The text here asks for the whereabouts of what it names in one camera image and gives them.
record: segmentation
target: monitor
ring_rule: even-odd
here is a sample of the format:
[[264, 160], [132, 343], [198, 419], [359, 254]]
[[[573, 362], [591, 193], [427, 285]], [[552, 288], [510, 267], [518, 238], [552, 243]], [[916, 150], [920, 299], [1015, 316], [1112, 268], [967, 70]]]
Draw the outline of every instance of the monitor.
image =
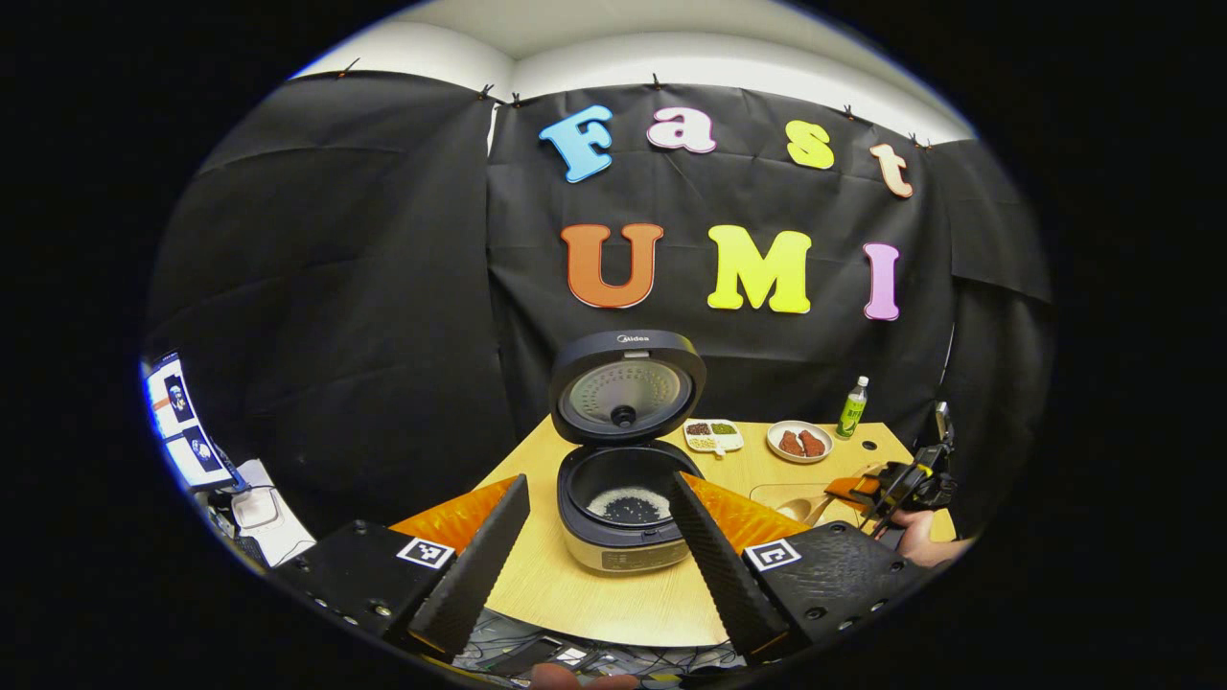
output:
[[196, 416], [179, 354], [171, 352], [142, 370], [150, 424], [166, 460], [185, 487], [193, 491], [242, 489], [245, 485], [242, 475]]

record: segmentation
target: plastic bottle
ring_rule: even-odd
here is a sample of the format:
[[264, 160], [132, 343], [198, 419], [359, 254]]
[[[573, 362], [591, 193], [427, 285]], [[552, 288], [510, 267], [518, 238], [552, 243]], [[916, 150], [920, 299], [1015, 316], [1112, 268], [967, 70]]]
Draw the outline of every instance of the plastic bottle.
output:
[[865, 411], [865, 403], [869, 401], [869, 395], [865, 394], [866, 386], [869, 386], [869, 377], [863, 376], [856, 379], [856, 388], [848, 393], [844, 411], [839, 415], [839, 424], [836, 425], [836, 436], [839, 438], [852, 438], [852, 435], [855, 433], [860, 414]]

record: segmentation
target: green label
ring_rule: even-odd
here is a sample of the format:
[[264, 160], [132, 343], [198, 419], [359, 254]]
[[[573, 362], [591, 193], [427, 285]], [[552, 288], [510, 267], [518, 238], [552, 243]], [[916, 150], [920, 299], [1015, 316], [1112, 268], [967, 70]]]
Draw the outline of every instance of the green label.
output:
[[865, 400], [856, 400], [848, 397], [848, 401], [844, 403], [844, 411], [839, 415], [839, 425], [836, 426], [836, 433], [839, 436], [852, 436], [852, 432], [856, 428], [856, 422], [860, 421], [860, 413], [865, 409]]

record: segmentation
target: foam letter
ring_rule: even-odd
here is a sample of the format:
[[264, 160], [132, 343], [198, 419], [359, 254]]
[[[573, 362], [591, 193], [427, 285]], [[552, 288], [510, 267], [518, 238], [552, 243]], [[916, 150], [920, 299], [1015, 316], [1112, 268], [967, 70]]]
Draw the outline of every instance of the foam letter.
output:
[[899, 308], [894, 306], [894, 259], [899, 258], [899, 250], [876, 243], [865, 244], [864, 249], [870, 274], [865, 316], [875, 320], [894, 320], [899, 318]]
[[610, 236], [604, 225], [572, 225], [562, 230], [567, 243], [567, 284], [571, 293], [589, 307], [625, 309], [647, 300], [655, 280], [656, 239], [665, 236], [658, 225], [632, 223], [622, 228], [631, 242], [631, 279], [615, 287], [601, 279], [601, 246]]
[[775, 293], [771, 298], [774, 312], [804, 314], [810, 311], [805, 298], [805, 253], [810, 250], [810, 238], [800, 232], [785, 230], [764, 259], [755, 247], [746, 228], [736, 225], [718, 225], [707, 231], [715, 241], [717, 274], [715, 292], [708, 295], [707, 303], [717, 309], [740, 309], [744, 300], [737, 293], [737, 279], [746, 289], [750, 306], [758, 308], [772, 284]]
[[882, 179], [886, 180], [887, 189], [903, 199], [912, 196], [912, 185], [903, 182], [903, 176], [899, 173], [901, 168], [908, 167], [908, 162], [901, 158], [890, 144], [879, 144], [869, 152], [877, 158], [877, 163], [882, 167]]
[[594, 122], [584, 130], [579, 125], [591, 120], [609, 120], [614, 117], [605, 106], [590, 106], [564, 120], [558, 120], [541, 130], [540, 139], [553, 142], [562, 160], [567, 162], [567, 182], [579, 182], [610, 167], [614, 156], [598, 153], [593, 146], [609, 149], [614, 138], [605, 125]]
[[831, 135], [821, 126], [804, 120], [793, 120], [784, 125], [784, 134], [791, 144], [788, 155], [801, 166], [826, 169], [836, 165], [836, 153], [827, 146]]
[[[712, 118], [694, 108], [661, 108], [653, 115], [658, 120], [648, 128], [648, 141], [661, 149], [686, 149], [694, 153], [715, 151], [712, 139]], [[667, 122], [682, 118], [682, 122]]]

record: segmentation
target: open lid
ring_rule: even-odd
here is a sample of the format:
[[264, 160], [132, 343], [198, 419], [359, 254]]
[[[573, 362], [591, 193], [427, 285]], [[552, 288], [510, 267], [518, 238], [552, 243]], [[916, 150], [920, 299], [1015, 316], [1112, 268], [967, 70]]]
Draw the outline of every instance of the open lid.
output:
[[698, 403], [707, 367], [667, 330], [611, 330], [575, 340], [555, 359], [550, 416], [572, 443], [620, 446], [677, 428]]

